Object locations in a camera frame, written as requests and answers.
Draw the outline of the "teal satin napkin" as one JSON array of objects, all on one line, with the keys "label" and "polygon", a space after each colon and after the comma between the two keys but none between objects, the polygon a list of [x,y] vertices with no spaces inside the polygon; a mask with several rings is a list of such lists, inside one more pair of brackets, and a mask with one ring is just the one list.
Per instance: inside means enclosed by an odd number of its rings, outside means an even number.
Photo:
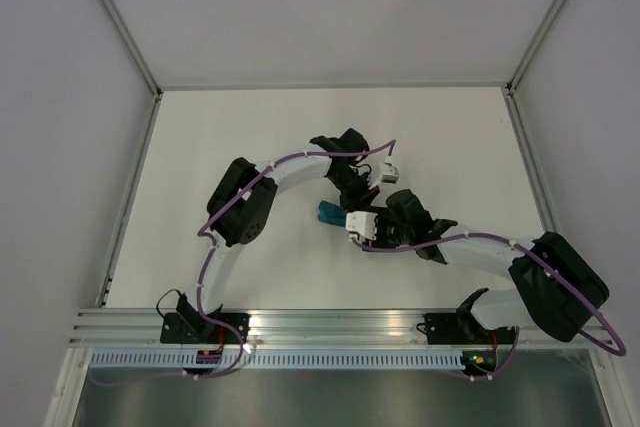
[{"label": "teal satin napkin", "polygon": [[321,201],[318,205],[317,219],[321,223],[343,228],[346,224],[346,211],[340,205]]}]

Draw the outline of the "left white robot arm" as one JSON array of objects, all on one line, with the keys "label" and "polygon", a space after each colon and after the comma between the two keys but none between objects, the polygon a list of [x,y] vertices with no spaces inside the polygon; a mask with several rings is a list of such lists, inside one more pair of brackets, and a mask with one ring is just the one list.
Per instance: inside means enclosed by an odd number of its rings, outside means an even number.
[{"label": "left white robot arm", "polygon": [[264,230],[277,195],[316,180],[327,179],[339,192],[343,212],[371,205],[380,189],[357,164],[381,151],[392,153],[395,142],[370,148],[364,137],[349,128],[339,137],[312,138],[299,152],[264,164],[244,157],[235,159],[211,195],[208,220],[198,235],[210,240],[209,252],[186,302],[194,310],[183,322],[184,332],[195,342],[206,343],[218,331],[212,313],[222,306],[222,297],[242,248]]}]

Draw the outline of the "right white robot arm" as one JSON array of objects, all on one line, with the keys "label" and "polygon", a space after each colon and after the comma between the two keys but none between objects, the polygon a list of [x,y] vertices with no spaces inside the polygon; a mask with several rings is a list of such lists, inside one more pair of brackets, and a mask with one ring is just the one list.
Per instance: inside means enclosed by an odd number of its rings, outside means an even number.
[{"label": "right white robot arm", "polygon": [[513,283],[509,290],[480,288],[456,309],[459,335],[478,342],[491,331],[536,326],[569,342],[610,296],[604,281],[560,234],[504,239],[454,220],[435,219],[409,189],[376,207],[376,248],[418,246],[416,255],[443,265],[470,267]]}]

